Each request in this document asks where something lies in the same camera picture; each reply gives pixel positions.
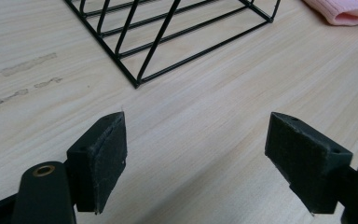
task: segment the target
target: pink cloth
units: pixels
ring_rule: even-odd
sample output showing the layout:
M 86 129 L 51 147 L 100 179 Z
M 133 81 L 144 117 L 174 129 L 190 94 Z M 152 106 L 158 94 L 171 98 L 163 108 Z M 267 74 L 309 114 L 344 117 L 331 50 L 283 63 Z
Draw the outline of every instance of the pink cloth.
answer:
M 304 0 L 333 25 L 358 25 L 358 0 Z

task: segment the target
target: wooden table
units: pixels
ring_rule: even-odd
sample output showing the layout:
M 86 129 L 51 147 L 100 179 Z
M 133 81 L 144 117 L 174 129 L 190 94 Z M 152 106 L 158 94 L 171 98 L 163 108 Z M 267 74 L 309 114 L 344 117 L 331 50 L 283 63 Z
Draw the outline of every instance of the wooden table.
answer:
M 167 32 L 233 4 L 178 17 Z M 253 21 L 243 17 L 163 45 L 149 72 Z M 123 48 L 153 39 L 150 30 Z M 77 213 L 78 223 L 339 223 L 341 205 L 333 216 L 308 212 L 264 145 L 270 112 L 282 112 L 352 151 L 357 168 L 358 26 L 330 26 L 285 0 L 274 23 L 135 90 L 62 0 L 0 0 L 0 200 L 29 167 L 65 161 L 98 118 L 121 110 L 127 168 L 104 212 Z

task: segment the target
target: black wire rack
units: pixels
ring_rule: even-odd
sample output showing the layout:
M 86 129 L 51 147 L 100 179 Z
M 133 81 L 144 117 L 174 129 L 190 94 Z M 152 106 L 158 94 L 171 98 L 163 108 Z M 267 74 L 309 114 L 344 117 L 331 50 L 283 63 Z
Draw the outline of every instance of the black wire rack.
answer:
M 251 0 L 251 1 L 238 0 L 243 4 L 243 7 L 229 11 L 228 13 L 225 13 L 225 14 L 215 17 L 213 19 L 204 21 L 202 23 L 193 25 L 191 27 L 186 28 L 185 30 L 176 32 L 172 35 L 164 36 L 164 32 L 166 31 L 167 27 L 169 26 L 170 21 L 173 16 L 180 14 L 180 13 L 187 12 L 189 10 L 192 10 L 192 9 L 195 9 L 198 7 L 206 6 L 208 4 L 211 4 L 212 2 L 216 2 L 218 0 L 203 0 L 203 1 L 195 3 L 195 4 L 192 4 L 192 5 L 189 5 L 186 7 L 179 7 L 179 8 L 178 8 L 178 6 L 179 6 L 181 0 L 173 0 L 172 5 L 167 13 L 163 13 L 163 14 L 157 15 L 155 17 L 137 21 L 137 22 L 131 22 L 137 7 L 140 5 L 143 5 L 145 3 L 153 2 L 156 0 L 134 0 L 132 2 L 128 2 L 128 3 L 124 3 L 124 4 L 112 6 L 112 7 L 109 6 L 110 0 L 104 0 L 102 9 L 89 11 L 89 12 L 85 12 L 85 9 L 84 9 L 85 5 L 86 5 L 86 0 L 80 0 L 80 5 L 78 7 L 76 7 L 74 5 L 75 0 L 64 0 L 64 1 L 67 3 L 69 8 L 71 8 L 74 11 L 74 13 L 77 15 L 77 17 L 83 22 L 83 24 L 87 27 L 87 29 L 95 37 L 95 39 L 98 41 L 98 43 L 103 47 L 103 49 L 106 51 L 106 53 L 109 55 L 109 57 L 116 63 L 116 65 L 123 72 L 123 74 L 126 76 L 126 78 L 131 82 L 131 84 L 133 85 L 133 87 L 135 89 L 138 88 L 140 85 L 142 85 L 148 81 L 151 81 L 151 80 L 155 79 L 156 77 L 160 77 L 161 75 L 166 74 L 179 66 L 182 66 L 186 63 L 194 61 L 194 60 L 198 59 L 199 57 L 201 57 L 207 53 L 210 53 L 211 51 L 213 51 L 215 49 L 219 49 L 219 48 L 225 46 L 226 44 L 230 43 L 231 41 L 234 41 L 244 35 L 248 35 L 249 33 L 267 25 L 268 23 L 272 23 L 274 21 L 275 15 L 278 11 L 279 4 L 281 2 L 281 0 L 276 1 L 273 13 L 270 16 L 269 14 L 267 14 L 266 12 L 264 12 L 262 9 L 260 9 L 259 7 L 257 7 L 254 4 L 255 0 Z M 109 31 L 102 32 L 103 21 L 105 19 L 106 14 L 115 13 L 119 10 L 126 9 L 126 8 L 130 9 L 130 13 L 125 21 L 124 26 L 116 28 L 116 29 L 112 29 Z M 170 40 L 173 40 L 177 37 L 188 34 L 190 32 L 194 32 L 202 27 L 205 27 L 205 26 L 215 23 L 217 21 L 221 21 L 225 18 L 228 18 L 231 15 L 246 11 L 245 9 L 252 10 L 253 12 L 255 12 L 256 15 L 260 16 L 263 19 L 263 21 L 261 23 L 258 23 L 255 26 L 241 32 L 240 34 L 234 35 L 231 38 L 224 40 L 223 42 L 220 42 L 220 43 L 215 44 L 205 50 L 202 50 L 199 53 L 196 53 L 180 62 L 174 63 L 174 64 L 172 64 L 172 65 L 170 65 L 170 66 L 168 66 L 168 67 L 166 67 L 150 76 L 144 77 L 146 67 L 149 65 L 149 62 L 152 59 L 153 54 L 156 51 L 156 48 L 158 47 L 159 44 L 168 42 Z M 89 23 L 89 18 L 94 18 L 94 17 L 98 17 L 98 16 L 100 17 L 98 19 L 98 25 L 97 25 L 97 28 L 94 29 L 93 26 Z M 145 26 L 152 22 L 161 21 L 161 20 L 163 20 L 163 23 L 162 23 L 162 25 L 158 31 L 158 34 L 153 42 L 144 44 L 144 45 L 134 48 L 134 49 L 127 50 L 125 52 L 120 52 L 121 45 L 123 44 L 123 41 L 124 41 L 126 34 L 129 30 L 138 28 L 141 26 Z M 106 42 L 104 41 L 105 38 L 112 36 L 112 35 L 119 35 L 118 42 L 114 49 L 111 49 L 109 47 L 109 45 L 106 44 Z M 141 67 L 139 73 L 136 76 L 134 76 L 129 71 L 129 69 L 127 69 L 127 67 L 124 65 L 124 63 L 121 60 L 124 58 L 127 58 L 133 54 L 144 51 L 144 50 L 149 50 L 149 51 L 146 55 L 146 58 L 142 64 L 142 67 Z

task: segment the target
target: table top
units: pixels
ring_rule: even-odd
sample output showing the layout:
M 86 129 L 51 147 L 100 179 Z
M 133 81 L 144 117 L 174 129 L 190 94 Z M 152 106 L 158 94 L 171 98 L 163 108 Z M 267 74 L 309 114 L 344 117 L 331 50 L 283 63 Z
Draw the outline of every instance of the table top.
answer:
M 134 19 L 171 2 L 144 5 Z M 167 34 L 237 6 L 217 1 L 175 17 Z M 120 13 L 104 28 L 123 22 Z M 257 20 L 240 13 L 163 44 L 146 73 Z M 151 26 L 129 32 L 123 49 L 152 40 L 160 23 Z M 144 58 L 124 64 L 136 71 Z M 127 167 L 103 213 L 76 213 L 78 223 L 339 223 L 341 205 L 333 216 L 308 212 L 264 146 L 277 111 L 352 151 L 357 168 L 358 26 L 330 26 L 302 1 L 282 1 L 272 24 L 136 90 L 64 1 L 0 0 L 0 200 L 25 170 L 65 161 L 82 133 L 118 111 Z

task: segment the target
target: bolt hole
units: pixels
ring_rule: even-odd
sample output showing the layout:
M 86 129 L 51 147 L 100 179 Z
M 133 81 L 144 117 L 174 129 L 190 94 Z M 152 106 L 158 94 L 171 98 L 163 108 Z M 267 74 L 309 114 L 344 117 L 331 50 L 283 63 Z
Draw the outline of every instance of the bolt hole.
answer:
M 49 174 L 53 173 L 54 170 L 55 170 L 55 167 L 53 165 L 41 166 L 41 167 L 36 168 L 33 171 L 33 175 L 37 176 L 37 177 L 49 175 Z

